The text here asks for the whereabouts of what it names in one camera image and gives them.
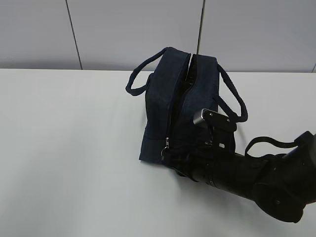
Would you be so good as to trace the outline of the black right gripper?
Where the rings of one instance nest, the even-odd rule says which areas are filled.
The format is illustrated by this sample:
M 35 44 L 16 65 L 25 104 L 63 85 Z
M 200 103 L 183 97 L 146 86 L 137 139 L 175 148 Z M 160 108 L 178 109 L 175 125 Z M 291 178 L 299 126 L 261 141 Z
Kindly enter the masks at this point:
M 234 178 L 235 139 L 165 139 L 161 162 L 195 182 L 231 182 Z

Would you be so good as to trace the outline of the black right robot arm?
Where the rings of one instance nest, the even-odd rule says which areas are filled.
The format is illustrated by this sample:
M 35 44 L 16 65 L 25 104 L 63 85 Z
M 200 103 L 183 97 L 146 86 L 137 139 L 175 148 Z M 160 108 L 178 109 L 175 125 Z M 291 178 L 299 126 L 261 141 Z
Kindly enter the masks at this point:
M 195 182 L 252 200 L 275 219 L 297 223 L 316 200 L 316 137 L 307 131 L 284 143 L 262 136 L 250 145 L 260 142 L 290 152 L 253 157 L 214 146 L 165 148 L 162 163 Z

